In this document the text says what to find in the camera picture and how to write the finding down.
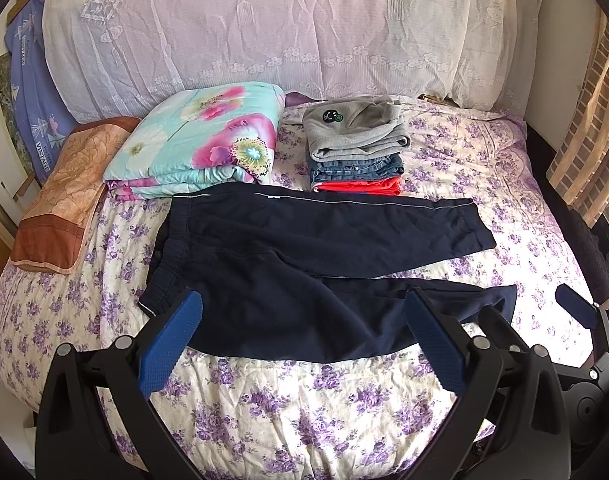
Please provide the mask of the navy blue pants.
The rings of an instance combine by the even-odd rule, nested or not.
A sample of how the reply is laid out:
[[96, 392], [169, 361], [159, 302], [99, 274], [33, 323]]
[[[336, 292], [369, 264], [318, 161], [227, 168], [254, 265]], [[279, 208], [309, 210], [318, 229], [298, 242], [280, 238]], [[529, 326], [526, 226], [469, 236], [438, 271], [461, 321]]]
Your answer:
[[224, 183], [172, 200], [141, 308], [166, 313], [193, 290], [202, 319], [190, 346], [209, 356], [336, 363], [414, 344], [407, 293], [462, 323], [517, 289], [413, 278], [422, 266], [495, 247], [476, 204]]

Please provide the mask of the beige checked curtain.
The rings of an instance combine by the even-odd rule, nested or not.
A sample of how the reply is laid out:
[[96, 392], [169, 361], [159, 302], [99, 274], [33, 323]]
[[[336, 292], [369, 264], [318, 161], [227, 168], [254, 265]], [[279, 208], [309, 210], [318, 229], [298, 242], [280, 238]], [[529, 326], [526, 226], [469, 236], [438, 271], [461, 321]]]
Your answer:
[[609, 21], [597, 22], [592, 55], [547, 180], [568, 208], [594, 226], [609, 206]]

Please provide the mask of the folded red garment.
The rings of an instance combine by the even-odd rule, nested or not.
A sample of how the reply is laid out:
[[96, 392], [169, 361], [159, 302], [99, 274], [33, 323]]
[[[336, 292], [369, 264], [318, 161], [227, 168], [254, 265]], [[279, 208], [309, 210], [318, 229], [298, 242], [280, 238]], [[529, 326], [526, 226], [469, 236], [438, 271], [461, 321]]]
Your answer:
[[311, 190], [314, 192], [359, 193], [369, 195], [397, 196], [401, 193], [400, 176], [381, 180], [351, 180], [313, 182]]

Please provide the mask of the folded blue jeans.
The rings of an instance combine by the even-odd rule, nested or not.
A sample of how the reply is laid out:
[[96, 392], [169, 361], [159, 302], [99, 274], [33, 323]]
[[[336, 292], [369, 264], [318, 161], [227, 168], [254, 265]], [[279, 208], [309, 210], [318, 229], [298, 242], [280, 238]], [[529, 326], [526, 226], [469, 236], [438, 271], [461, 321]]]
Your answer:
[[311, 185], [324, 182], [378, 181], [405, 173], [399, 154], [370, 159], [328, 160], [317, 162], [307, 156]]

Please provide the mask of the floral turquoise folded quilt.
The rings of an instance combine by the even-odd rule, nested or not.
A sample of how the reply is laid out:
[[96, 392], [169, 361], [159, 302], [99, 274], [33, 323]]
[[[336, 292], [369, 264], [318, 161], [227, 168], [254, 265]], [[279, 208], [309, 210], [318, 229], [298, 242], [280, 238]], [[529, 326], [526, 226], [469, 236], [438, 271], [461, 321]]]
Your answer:
[[125, 200], [271, 181], [285, 93], [250, 81], [175, 93], [136, 126], [103, 180]]

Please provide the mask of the blue floral cushion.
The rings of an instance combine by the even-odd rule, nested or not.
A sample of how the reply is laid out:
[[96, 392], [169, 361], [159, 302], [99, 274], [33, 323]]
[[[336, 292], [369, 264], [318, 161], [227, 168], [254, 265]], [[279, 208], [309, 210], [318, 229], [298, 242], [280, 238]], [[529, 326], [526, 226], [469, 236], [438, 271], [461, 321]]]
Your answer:
[[45, 183], [78, 123], [58, 93], [45, 58], [45, 0], [29, 0], [7, 26], [10, 91], [16, 127], [36, 178]]

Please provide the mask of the white lace headboard cover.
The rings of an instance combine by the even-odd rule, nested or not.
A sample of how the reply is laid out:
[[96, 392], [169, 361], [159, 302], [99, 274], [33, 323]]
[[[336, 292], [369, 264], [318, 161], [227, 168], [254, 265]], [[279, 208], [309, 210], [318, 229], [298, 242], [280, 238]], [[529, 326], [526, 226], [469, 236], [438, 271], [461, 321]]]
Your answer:
[[435, 96], [525, 112], [542, 0], [45, 0], [45, 56], [79, 122], [242, 81], [314, 100]]

